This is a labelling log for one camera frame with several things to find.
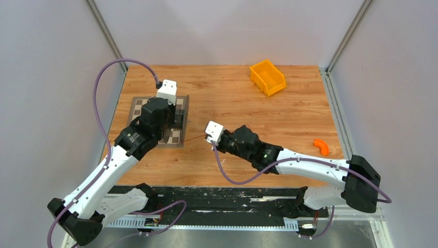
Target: orange object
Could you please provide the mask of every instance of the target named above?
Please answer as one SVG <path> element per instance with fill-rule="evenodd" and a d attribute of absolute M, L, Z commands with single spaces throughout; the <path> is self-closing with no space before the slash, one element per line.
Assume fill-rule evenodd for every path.
<path fill-rule="evenodd" d="M 319 153 L 324 155 L 324 156 L 328 156 L 330 153 L 330 150 L 328 149 L 329 146 L 322 140 L 316 138 L 314 140 L 314 146 L 319 148 Z"/>
<path fill-rule="evenodd" d="M 251 81 L 257 84 L 260 91 L 268 97 L 286 88 L 286 79 L 269 60 L 264 60 L 250 67 Z"/>

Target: thin wire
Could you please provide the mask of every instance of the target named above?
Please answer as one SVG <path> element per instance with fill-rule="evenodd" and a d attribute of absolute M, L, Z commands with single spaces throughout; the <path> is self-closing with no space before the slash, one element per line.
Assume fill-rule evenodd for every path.
<path fill-rule="evenodd" d="M 134 59 L 129 59 L 129 58 L 116 59 L 116 60 L 113 60 L 113 61 L 109 62 L 108 64 L 106 64 L 100 70 L 99 74 L 96 77 L 95 84 L 94 84 L 94 87 L 93 87 L 93 109 L 94 109 L 94 112 L 95 112 L 95 117 L 96 117 L 97 124 L 99 126 L 99 131 L 103 135 L 103 137 L 105 138 L 105 143 L 106 143 L 106 147 L 107 147 L 107 150 L 108 150 L 108 155 L 106 156 L 106 160 L 105 160 L 105 163 L 104 163 L 102 169 L 97 173 L 97 175 L 93 178 L 93 180 L 89 184 L 87 184 L 87 186 L 85 186 L 78 193 L 78 195 L 73 200 L 79 200 L 79 198 L 83 194 L 85 194 L 85 192 L 100 178 L 100 176 L 105 171 L 104 167 L 107 167 L 109 162 L 110 162 L 111 155 L 112 155 L 111 143 L 110 143 L 110 139 L 108 138 L 108 134 L 105 132 L 105 129 L 103 128 L 103 125 L 102 125 L 102 121 L 100 120 L 100 117 L 99 117 L 99 111 L 97 110 L 97 103 L 96 103 L 96 94 L 97 94 L 97 86 L 99 84 L 100 77 L 102 76 L 103 72 L 108 67 L 110 67 L 111 65 L 113 65 L 115 63 L 119 63 L 119 62 L 132 62 L 132 63 L 136 63 L 136 64 L 139 64 L 139 65 L 142 65 L 142 66 L 146 67 L 146 69 L 148 69 L 152 73 L 152 76 L 155 79 L 155 86 L 157 87 L 160 84 L 160 81 L 158 80 L 157 74 L 147 64 L 145 64 L 145 63 L 143 63 L 141 61 L 138 61 L 138 60 L 134 60 Z M 64 207 L 64 209 L 58 214 L 58 216 L 55 218 L 55 220 L 53 221 L 52 225 L 50 226 L 49 232 L 47 234 L 47 247 L 48 248 L 53 248 L 53 246 L 52 246 L 52 234 L 53 234 L 53 230 L 55 229 L 56 223 L 58 223 L 58 221 L 61 219 L 61 217 L 73 205 L 73 200 L 70 203 L 68 203 L 67 206 Z"/>
<path fill-rule="evenodd" d="M 187 140 L 184 140 L 184 141 L 181 142 L 181 143 L 184 143 L 184 142 L 186 142 L 186 141 L 191 141 L 191 140 L 194 140 L 194 139 L 196 139 L 196 138 L 201 138 L 201 137 L 205 137 L 205 134 L 204 134 L 204 135 L 201 135 L 201 136 L 198 136 L 198 137 L 189 138 L 189 139 L 187 139 Z"/>
<path fill-rule="evenodd" d="M 158 207 L 159 207 L 160 209 L 162 209 L 162 208 L 163 208 L 163 204 L 161 204 L 161 203 L 158 204 Z M 163 220 L 163 212 L 160 213 L 160 220 L 159 220 L 159 222 L 162 221 L 162 220 Z"/>
<path fill-rule="evenodd" d="M 319 217 L 319 212 L 318 212 L 318 210 L 317 210 L 317 211 L 315 211 L 315 217 L 314 217 L 314 221 L 313 221 L 313 223 L 314 223 L 315 225 L 318 224 L 318 217 Z"/>

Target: black base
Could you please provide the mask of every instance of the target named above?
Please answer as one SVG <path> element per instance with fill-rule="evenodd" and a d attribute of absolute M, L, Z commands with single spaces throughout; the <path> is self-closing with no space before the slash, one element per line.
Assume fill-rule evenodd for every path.
<path fill-rule="evenodd" d="M 49 212 L 55 218 L 64 210 L 64 201 L 53 198 L 47 205 Z M 102 230 L 102 220 L 105 216 L 97 212 L 89 219 L 79 219 L 77 213 L 67 211 L 62 215 L 58 224 L 80 245 L 84 246 L 93 241 Z"/>
<path fill-rule="evenodd" d="M 109 193 L 124 194 L 134 187 L 114 186 Z M 284 217 L 315 216 L 315 211 L 297 203 L 295 199 L 251 201 L 264 196 L 296 197 L 299 189 L 266 188 L 207 188 L 207 187 L 152 187 L 162 197 L 157 206 L 167 206 L 177 200 L 185 200 L 187 208 L 178 225 L 212 226 L 284 226 Z M 180 213 L 182 205 L 164 211 L 160 224 L 168 225 Z M 195 210 L 214 211 L 210 213 Z M 328 217 L 327 209 L 319 210 L 319 217 Z"/>

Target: small orange piece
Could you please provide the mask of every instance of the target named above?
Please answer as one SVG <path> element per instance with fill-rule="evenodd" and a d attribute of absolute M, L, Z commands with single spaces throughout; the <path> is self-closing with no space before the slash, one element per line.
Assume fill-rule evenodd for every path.
<path fill-rule="evenodd" d="M 316 138 L 314 140 L 314 146 L 319 148 L 319 153 L 321 155 L 324 155 L 324 156 L 328 156 L 329 155 L 329 153 L 330 153 L 330 150 L 328 149 L 329 146 L 324 141 Z"/>

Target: metal floor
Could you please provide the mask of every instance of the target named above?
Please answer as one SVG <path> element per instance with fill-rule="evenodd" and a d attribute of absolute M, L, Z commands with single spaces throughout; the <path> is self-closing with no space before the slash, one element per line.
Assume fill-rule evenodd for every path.
<path fill-rule="evenodd" d="M 318 233 L 325 221 L 318 222 Z M 128 228 L 105 228 L 95 241 L 86 247 L 105 247 L 114 241 L 136 232 Z M 355 247 L 374 248 L 371 226 L 367 221 L 334 221 L 328 233 L 314 240 L 298 238 L 296 233 L 284 231 L 217 231 L 169 230 L 150 237 L 131 237 L 111 248 L 295 248 L 295 247 Z"/>

